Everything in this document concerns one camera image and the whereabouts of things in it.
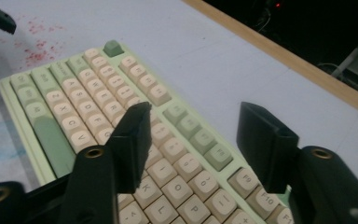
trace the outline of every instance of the keyboard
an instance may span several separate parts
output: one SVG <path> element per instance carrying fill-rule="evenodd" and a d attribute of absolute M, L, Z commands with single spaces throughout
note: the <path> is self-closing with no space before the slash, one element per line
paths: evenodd
<path fill-rule="evenodd" d="M 0 92 L 41 185 L 150 102 L 153 144 L 140 187 L 118 195 L 120 223 L 294 223 L 287 194 L 266 193 L 240 152 L 115 40 L 5 77 Z"/>

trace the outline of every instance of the cream keycap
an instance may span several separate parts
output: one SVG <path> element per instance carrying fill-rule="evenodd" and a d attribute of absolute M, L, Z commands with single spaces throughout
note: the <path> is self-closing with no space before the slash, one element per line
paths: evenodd
<path fill-rule="evenodd" d="M 85 69 L 83 71 L 81 71 L 78 75 L 78 78 L 80 80 L 80 82 L 86 86 L 86 84 L 93 80 L 94 78 L 98 78 L 97 75 L 94 73 L 94 71 L 92 71 L 91 69 Z"/>
<path fill-rule="evenodd" d="M 132 99 L 136 95 L 130 86 L 124 85 L 117 90 L 115 96 L 122 105 L 125 105 L 130 99 Z"/>
<path fill-rule="evenodd" d="M 149 149 L 149 155 L 147 157 L 145 169 L 149 168 L 151 165 L 153 165 L 154 163 L 156 163 L 161 159 L 162 159 L 161 152 L 159 152 L 159 150 L 155 147 L 155 145 L 152 144 L 152 146 Z"/>
<path fill-rule="evenodd" d="M 225 221 L 237 208 L 235 200 L 224 189 L 219 189 L 205 204 L 220 222 Z"/>
<path fill-rule="evenodd" d="M 147 94 L 147 98 L 149 98 L 153 105 L 156 106 L 163 105 L 172 99 L 167 88 L 161 84 L 158 84 L 150 89 L 150 92 Z"/>
<path fill-rule="evenodd" d="M 112 128 L 112 125 L 103 114 L 95 114 L 86 119 L 86 124 L 93 135 L 96 135 L 103 129 Z"/>
<path fill-rule="evenodd" d="M 77 115 L 76 111 L 69 102 L 55 105 L 53 108 L 53 114 L 57 121 L 62 121 L 70 116 Z"/>
<path fill-rule="evenodd" d="M 153 224 L 171 223 L 178 217 L 178 213 L 165 196 L 159 197 L 145 209 L 150 222 Z"/>
<path fill-rule="evenodd" d="M 170 129 L 164 123 L 158 123 L 151 129 L 153 144 L 160 147 L 172 137 Z"/>
<path fill-rule="evenodd" d="M 161 195 L 162 192 L 155 184 L 153 179 L 150 176 L 147 176 L 142 180 L 141 185 L 135 191 L 133 197 L 136 199 L 138 204 L 140 204 L 141 207 L 145 209 Z"/>
<path fill-rule="evenodd" d="M 106 87 L 100 79 L 94 78 L 87 83 L 86 89 L 89 92 L 90 96 L 94 96 L 95 93 L 97 93 L 98 91 L 106 90 Z"/>
<path fill-rule="evenodd" d="M 77 112 L 83 120 L 87 120 L 90 116 L 101 113 L 101 110 L 93 101 L 85 101 L 77 107 Z"/>
<path fill-rule="evenodd" d="M 275 194 L 268 194 L 263 187 L 258 186 L 246 199 L 246 202 L 251 205 L 258 215 L 266 219 L 278 206 L 279 199 Z"/>
<path fill-rule="evenodd" d="M 200 197 L 204 202 L 208 199 L 217 189 L 219 185 L 217 184 L 214 176 L 206 170 L 201 171 L 197 174 L 188 185 L 194 190 L 194 192 Z"/>
<path fill-rule="evenodd" d="M 187 153 L 183 143 L 176 137 L 170 138 L 159 148 L 159 150 L 171 164 L 178 161 Z"/>
<path fill-rule="evenodd" d="M 113 122 L 118 117 L 123 116 L 125 110 L 118 101 L 112 101 L 103 108 L 103 113 L 110 122 Z"/>
<path fill-rule="evenodd" d="M 138 203 L 132 202 L 119 212 L 120 224 L 147 224 L 144 211 L 139 207 Z"/>
<path fill-rule="evenodd" d="M 246 199 L 258 186 L 258 179 L 252 170 L 240 168 L 240 170 L 228 180 L 228 183 L 242 198 Z"/>
<path fill-rule="evenodd" d="M 110 127 L 110 128 L 105 128 L 100 130 L 96 135 L 95 135 L 95 140 L 97 140 L 97 143 L 99 145 L 105 145 L 107 140 L 109 139 L 110 135 L 112 135 L 114 128 Z"/>
<path fill-rule="evenodd" d="M 112 93 L 116 93 L 121 87 L 125 86 L 126 83 L 121 76 L 113 76 L 107 80 L 106 87 Z"/>
<path fill-rule="evenodd" d="M 102 91 L 98 91 L 94 95 L 94 100 L 100 108 L 103 108 L 109 102 L 115 101 L 116 98 L 113 96 L 113 94 L 109 90 L 103 89 Z"/>
<path fill-rule="evenodd" d="M 79 80 L 77 78 L 72 77 L 72 78 L 66 79 L 62 83 L 62 89 L 63 89 L 63 91 L 65 91 L 65 94 L 67 96 L 70 96 L 72 91 L 81 90 L 81 89 L 83 89 L 83 86 L 81 85 L 81 83 L 79 82 Z"/>
<path fill-rule="evenodd" d="M 62 91 L 51 91 L 46 95 L 46 102 L 53 108 L 57 104 L 68 102 L 68 99 Z"/>
<path fill-rule="evenodd" d="M 66 136 L 71 136 L 72 134 L 86 130 L 86 125 L 84 125 L 83 120 L 78 116 L 71 116 L 66 119 L 63 119 L 61 122 L 61 127 Z"/>
<path fill-rule="evenodd" d="M 162 187 L 162 191 L 175 208 L 193 194 L 193 190 L 191 190 L 185 180 L 179 175 Z"/>
<path fill-rule="evenodd" d="M 97 142 L 89 131 L 80 131 L 72 134 L 70 143 L 75 153 L 78 153 L 86 147 L 97 145 Z"/>
<path fill-rule="evenodd" d="M 128 74 L 130 70 L 137 64 L 136 60 L 132 56 L 127 56 L 121 60 L 118 67 L 125 73 Z"/>
<path fill-rule="evenodd" d="M 173 165 L 173 167 L 185 182 L 189 181 L 202 170 L 199 160 L 197 160 L 191 153 L 186 153 Z"/>
<path fill-rule="evenodd" d="M 103 81 L 103 83 L 106 83 L 109 78 L 117 76 L 117 72 L 114 67 L 107 65 L 101 68 L 97 75 Z"/>
<path fill-rule="evenodd" d="M 177 176 L 175 169 L 165 159 L 161 159 L 150 166 L 147 172 L 153 177 L 153 180 L 160 188 Z"/>
<path fill-rule="evenodd" d="M 186 223 L 202 223 L 211 214 L 195 194 L 178 208 L 178 212 Z"/>
<path fill-rule="evenodd" d="M 129 205 L 133 202 L 133 196 L 131 194 L 118 194 L 117 201 L 118 201 L 118 210 L 123 209 L 125 206 Z"/>
<path fill-rule="evenodd" d="M 256 224 L 249 214 L 240 209 L 235 210 L 225 223 Z"/>
<path fill-rule="evenodd" d="M 97 49 L 88 49 L 84 51 L 83 58 L 86 60 L 86 62 L 91 63 L 91 61 L 98 56 L 100 56 L 100 51 Z"/>

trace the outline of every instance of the spacebar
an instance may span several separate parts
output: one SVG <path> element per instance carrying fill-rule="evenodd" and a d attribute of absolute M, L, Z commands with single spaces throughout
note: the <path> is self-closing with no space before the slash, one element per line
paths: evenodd
<path fill-rule="evenodd" d="M 73 169 L 76 155 L 46 104 L 31 103 L 25 107 L 25 112 L 54 174 L 58 178 L 68 175 Z"/>

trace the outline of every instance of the mechanical keyboard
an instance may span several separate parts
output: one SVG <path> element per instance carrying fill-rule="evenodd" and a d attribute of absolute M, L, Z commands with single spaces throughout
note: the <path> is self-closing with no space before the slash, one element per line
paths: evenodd
<path fill-rule="evenodd" d="M 0 80 L 40 184 L 67 175 L 76 153 L 104 145 L 131 105 L 152 104 L 141 186 L 120 194 L 120 223 L 294 223 L 240 152 L 115 40 Z"/>

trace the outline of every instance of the keycap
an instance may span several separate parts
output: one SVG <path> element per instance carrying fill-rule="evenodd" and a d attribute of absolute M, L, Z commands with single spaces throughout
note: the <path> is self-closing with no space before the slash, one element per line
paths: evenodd
<path fill-rule="evenodd" d="M 22 106 L 27 106 L 30 103 L 43 101 L 39 91 L 33 86 L 22 87 L 17 92 Z"/>
<path fill-rule="evenodd" d="M 146 69 L 143 65 L 136 64 L 132 69 L 130 69 L 128 77 L 136 84 L 141 77 L 146 75 L 146 73 Z"/>
<path fill-rule="evenodd" d="M 50 108 L 53 108 L 55 105 L 60 103 L 68 102 L 65 94 L 59 91 L 51 91 L 46 95 L 46 102 Z"/>
<path fill-rule="evenodd" d="M 237 208 L 235 200 L 223 189 L 219 189 L 205 204 L 220 222 L 226 220 Z"/>
<path fill-rule="evenodd" d="M 194 192 L 199 196 L 199 198 L 204 202 L 208 199 L 217 189 L 219 185 L 217 184 L 214 176 L 206 171 L 201 171 L 196 175 L 188 185 L 194 190 Z"/>
<path fill-rule="evenodd" d="M 133 197 L 136 199 L 138 204 L 140 204 L 141 207 L 145 209 L 161 195 L 162 192 L 155 184 L 153 179 L 150 176 L 147 176 L 142 180 L 141 185 L 135 191 Z"/>
<path fill-rule="evenodd" d="M 25 112 L 34 133 L 39 137 L 40 145 L 51 160 L 54 174 L 57 177 L 69 174 L 75 162 L 75 153 L 47 106 L 40 102 L 32 103 L 25 107 Z"/>
<path fill-rule="evenodd" d="M 170 223 L 177 218 L 178 213 L 168 202 L 165 196 L 161 196 L 145 209 L 145 213 L 152 223 Z"/>
<path fill-rule="evenodd" d="M 289 208 L 282 205 L 272 212 L 272 214 L 267 218 L 266 222 L 268 224 L 293 224 L 295 223 L 292 212 Z"/>
<path fill-rule="evenodd" d="M 202 170 L 200 162 L 191 153 L 186 153 L 173 167 L 186 182 Z"/>
<path fill-rule="evenodd" d="M 69 96 L 73 91 L 83 89 L 83 86 L 77 80 L 77 78 L 68 78 L 62 83 L 62 89 L 65 91 L 66 95 Z"/>
<path fill-rule="evenodd" d="M 263 219 L 266 219 L 279 204 L 278 197 L 266 193 L 261 186 L 257 187 L 246 201 Z"/>
<path fill-rule="evenodd" d="M 15 91 L 18 91 L 22 87 L 34 85 L 30 76 L 25 73 L 19 73 L 19 74 L 10 76 L 10 84 Z"/>
<path fill-rule="evenodd" d="M 240 168 L 228 183 L 245 199 L 258 186 L 258 179 L 252 170 Z"/>
<path fill-rule="evenodd" d="M 50 91 L 58 91 L 60 89 L 53 75 L 47 68 L 40 67 L 33 69 L 31 77 L 43 97 L 46 97 L 46 94 Z"/>
<path fill-rule="evenodd" d="M 63 119 L 61 126 L 66 136 L 71 136 L 74 133 L 86 130 L 86 125 L 84 125 L 83 121 L 78 116 L 71 116 Z"/>
<path fill-rule="evenodd" d="M 91 69 L 85 69 L 79 72 L 78 78 L 83 86 L 86 86 L 89 81 L 97 79 L 97 75 Z"/>
<path fill-rule="evenodd" d="M 133 66 L 135 66 L 136 64 L 138 64 L 136 62 L 136 59 L 132 56 L 127 56 L 125 57 L 123 60 L 121 60 L 120 64 L 118 65 L 118 67 L 125 73 L 128 74 L 130 72 L 130 70 L 133 68 Z"/>
<path fill-rule="evenodd" d="M 97 145 L 97 142 L 94 140 L 91 133 L 87 130 L 74 133 L 69 139 L 75 153 L 78 153 L 86 147 Z"/>
<path fill-rule="evenodd" d="M 226 223 L 256 224 L 251 216 L 240 209 L 235 210 L 235 212 L 228 218 Z"/>
<path fill-rule="evenodd" d="M 221 171 L 232 161 L 231 154 L 227 148 L 221 144 L 216 144 L 211 150 L 205 153 L 204 157 L 217 171 Z"/>
<path fill-rule="evenodd" d="M 141 77 L 137 83 L 138 88 L 144 93 L 148 94 L 150 90 L 157 85 L 156 78 L 150 74 Z"/>
<path fill-rule="evenodd" d="M 91 63 L 93 59 L 100 56 L 100 51 L 98 51 L 96 48 L 87 49 L 84 51 L 83 58 L 88 62 Z"/>
<path fill-rule="evenodd" d="M 167 88 L 161 84 L 158 84 L 150 89 L 147 93 L 147 97 L 154 105 L 163 105 L 172 99 L 170 93 L 167 91 Z"/>
<path fill-rule="evenodd" d="M 104 45 L 103 52 L 105 52 L 107 56 L 112 58 L 117 56 L 118 54 L 124 53 L 124 50 L 121 48 L 121 46 L 116 40 L 110 40 Z"/>
<path fill-rule="evenodd" d="M 166 184 L 162 191 L 175 208 L 193 194 L 193 190 L 179 175 Z"/>
<path fill-rule="evenodd" d="M 194 194 L 178 208 L 178 212 L 186 223 L 202 223 L 211 214 Z"/>
<path fill-rule="evenodd" d="M 51 73 L 56 78 L 59 84 L 62 84 L 66 79 L 75 77 L 71 69 L 64 62 L 52 63 L 49 70 L 51 71 Z"/>
<path fill-rule="evenodd" d="M 175 169 L 165 159 L 161 159 L 150 166 L 147 172 L 153 177 L 153 180 L 160 188 L 177 176 Z"/>
<path fill-rule="evenodd" d="M 156 147 L 160 147 L 164 144 L 168 139 L 172 137 L 171 131 L 164 123 L 158 123 L 152 127 L 151 130 L 153 144 Z"/>
<path fill-rule="evenodd" d="M 108 64 L 107 66 L 101 68 L 97 75 L 103 81 L 103 83 L 106 83 L 109 78 L 116 76 L 117 72 L 114 67 Z"/>
<path fill-rule="evenodd" d="M 71 68 L 71 70 L 74 72 L 75 76 L 77 76 L 81 71 L 85 69 L 89 69 L 89 65 L 84 61 L 82 56 L 73 56 L 71 57 L 67 64 Z"/>
<path fill-rule="evenodd" d="M 125 206 L 133 202 L 134 199 L 131 194 L 118 194 L 117 200 L 118 200 L 118 209 L 122 210 Z"/>
<path fill-rule="evenodd" d="M 183 143 L 175 137 L 172 137 L 168 141 L 166 141 L 159 148 L 159 151 L 171 164 L 178 161 L 182 156 L 187 153 L 187 150 Z"/>
<path fill-rule="evenodd" d="M 149 220 L 136 202 L 132 202 L 119 212 L 121 224 L 147 224 Z"/>
<path fill-rule="evenodd" d="M 216 140 L 209 131 L 201 129 L 190 139 L 190 143 L 200 154 L 203 155 L 216 145 Z"/>
<path fill-rule="evenodd" d="M 149 149 L 149 154 L 145 164 L 145 169 L 149 168 L 151 165 L 153 165 L 154 163 L 156 163 L 161 159 L 162 159 L 161 152 L 154 145 L 152 145 Z"/>
<path fill-rule="evenodd" d="M 179 120 L 181 120 L 187 114 L 187 112 L 183 106 L 179 104 L 173 104 L 170 105 L 170 107 L 168 107 L 163 114 L 173 125 L 176 125 Z"/>
<path fill-rule="evenodd" d="M 176 128 L 186 139 L 190 139 L 201 127 L 194 116 L 186 115 L 184 118 L 180 119 Z"/>

